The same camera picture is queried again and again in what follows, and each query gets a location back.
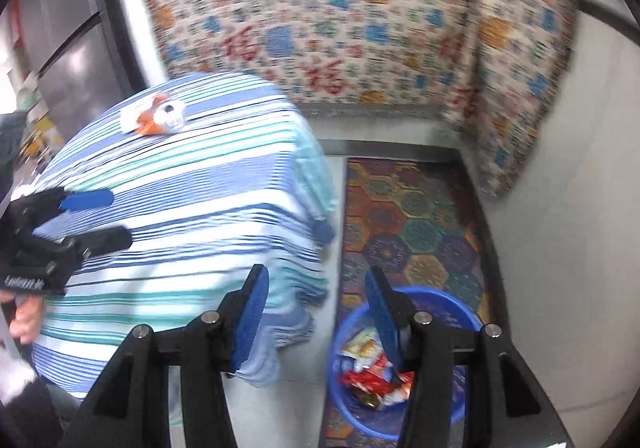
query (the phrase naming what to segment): colorful hexagon rug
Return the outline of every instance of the colorful hexagon rug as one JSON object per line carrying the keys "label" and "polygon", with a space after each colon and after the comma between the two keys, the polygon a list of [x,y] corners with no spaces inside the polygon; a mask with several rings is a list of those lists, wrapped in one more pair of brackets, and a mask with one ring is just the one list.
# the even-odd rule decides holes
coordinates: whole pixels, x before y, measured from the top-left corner
{"label": "colorful hexagon rug", "polygon": [[[373,264],[392,286],[442,289],[488,322],[473,198],[455,165],[350,159],[336,329],[363,303],[364,274]],[[462,444],[462,427],[452,425],[450,447]],[[327,397],[319,448],[394,446],[357,431]]]}

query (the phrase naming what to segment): floral fabric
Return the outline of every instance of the floral fabric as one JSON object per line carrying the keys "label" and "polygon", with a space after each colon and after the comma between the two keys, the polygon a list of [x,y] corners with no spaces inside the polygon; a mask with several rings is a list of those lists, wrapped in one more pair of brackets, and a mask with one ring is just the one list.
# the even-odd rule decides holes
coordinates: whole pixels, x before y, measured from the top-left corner
{"label": "floral fabric", "polygon": [[[564,18],[553,9],[564,2],[549,6],[542,0],[537,5],[527,1],[526,13],[532,11],[532,23],[540,30],[548,33],[544,25],[550,27],[544,9],[553,12],[553,28],[561,30]],[[442,115],[453,124],[478,130],[481,170],[492,192],[510,185],[505,179],[513,177],[520,155],[529,148],[526,139],[524,145],[505,145],[513,142],[516,131],[529,135],[537,120],[529,116],[534,107],[524,109],[524,118],[512,113],[519,107],[515,103],[504,116],[506,123],[500,123],[504,131],[496,131],[494,100],[487,105],[491,115],[480,117],[482,96],[502,89],[497,83],[501,73],[486,71],[520,59],[507,56],[514,40],[522,41],[523,52],[540,42],[546,49],[544,63],[538,60],[542,66],[525,67],[519,76],[524,86],[514,91],[528,98],[522,93],[528,88],[528,74],[537,81],[540,73],[547,84],[540,82],[540,95],[549,98],[551,63],[562,51],[560,44],[553,46],[552,38],[560,40],[555,33],[540,39],[536,30],[530,40],[529,33],[514,36],[514,18],[523,16],[525,9],[505,2],[146,0],[170,76],[194,70],[250,72],[273,81],[309,115]],[[502,47],[492,47],[491,42]],[[480,65],[482,81],[478,56],[488,60]],[[539,105],[541,111],[546,104]]]}
{"label": "floral fabric", "polygon": [[478,0],[478,164],[492,193],[511,188],[566,68],[574,0]]}

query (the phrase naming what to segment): hand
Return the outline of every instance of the hand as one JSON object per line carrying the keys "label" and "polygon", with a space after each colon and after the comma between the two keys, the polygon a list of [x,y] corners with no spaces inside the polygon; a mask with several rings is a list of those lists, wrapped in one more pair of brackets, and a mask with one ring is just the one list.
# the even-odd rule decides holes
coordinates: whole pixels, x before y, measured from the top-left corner
{"label": "hand", "polygon": [[[0,303],[13,300],[15,294],[0,291]],[[28,295],[15,310],[15,318],[9,324],[9,332],[20,343],[31,343],[40,334],[40,326],[44,318],[44,298]]]}

